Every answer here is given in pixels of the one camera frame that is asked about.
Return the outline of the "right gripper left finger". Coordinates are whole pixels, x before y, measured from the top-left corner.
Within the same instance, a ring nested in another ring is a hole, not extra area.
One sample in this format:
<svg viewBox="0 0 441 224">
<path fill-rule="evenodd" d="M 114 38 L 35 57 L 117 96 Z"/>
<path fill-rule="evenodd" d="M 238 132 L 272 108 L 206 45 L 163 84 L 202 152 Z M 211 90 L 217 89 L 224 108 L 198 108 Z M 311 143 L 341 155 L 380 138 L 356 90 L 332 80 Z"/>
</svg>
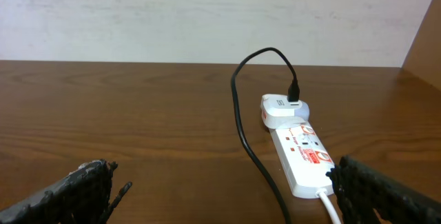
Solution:
<svg viewBox="0 0 441 224">
<path fill-rule="evenodd" d="M 110 198 L 117 167 L 104 159 L 83 163 L 60 181 L 1 210 L 1 224 L 106 224 L 132 187 L 129 181 Z"/>
</svg>

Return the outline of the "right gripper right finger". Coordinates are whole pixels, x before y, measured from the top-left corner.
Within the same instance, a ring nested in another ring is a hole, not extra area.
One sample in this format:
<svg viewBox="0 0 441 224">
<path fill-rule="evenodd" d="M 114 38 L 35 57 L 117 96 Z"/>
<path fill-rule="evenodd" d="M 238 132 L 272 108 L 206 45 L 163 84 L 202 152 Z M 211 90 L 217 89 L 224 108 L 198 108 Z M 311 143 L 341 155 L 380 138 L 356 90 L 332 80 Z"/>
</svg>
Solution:
<svg viewBox="0 0 441 224">
<path fill-rule="evenodd" d="M 344 156 L 326 173 L 344 223 L 440 224 L 440 203 Z"/>
</svg>

